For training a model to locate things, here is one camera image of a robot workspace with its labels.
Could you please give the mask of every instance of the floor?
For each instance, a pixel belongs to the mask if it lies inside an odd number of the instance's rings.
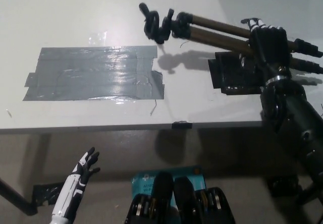
[[[0,136],[0,177],[26,198],[34,184],[64,181],[91,146],[101,172],[90,180],[74,223],[123,223],[131,203],[130,179],[138,171],[202,165],[209,187],[222,188],[237,223],[317,223],[315,200],[303,208],[273,199],[264,177],[298,172],[269,130],[209,129],[119,131]],[[53,206],[25,216],[0,198],[0,223],[49,223]]]

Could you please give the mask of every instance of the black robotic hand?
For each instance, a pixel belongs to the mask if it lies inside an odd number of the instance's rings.
[[[249,45],[255,52],[265,80],[277,76],[290,78],[290,50],[286,31],[282,27],[267,26],[257,18],[244,19],[241,23],[249,26]]]

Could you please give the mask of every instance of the white robotic hand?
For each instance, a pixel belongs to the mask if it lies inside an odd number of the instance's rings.
[[[100,171],[99,167],[90,169],[99,156],[99,152],[93,154],[94,151],[94,147],[87,151],[67,177],[52,212],[50,224],[74,222],[87,182],[94,173]]]

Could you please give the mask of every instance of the gray duct tape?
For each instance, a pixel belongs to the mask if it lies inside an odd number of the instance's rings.
[[[163,99],[156,46],[42,48],[24,100]]]

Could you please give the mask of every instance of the robotic hand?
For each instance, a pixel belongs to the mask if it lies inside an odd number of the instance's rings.
[[[286,31],[282,27],[265,25],[261,19],[242,20],[251,31],[249,45],[253,49],[266,84],[279,79],[290,79],[290,54]]]
[[[87,151],[67,177],[52,212],[50,224],[74,222],[87,182],[94,173],[100,171],[99,167],[90,169],[99,156],[99,152],[93,154],[94,151],[94,147]]]

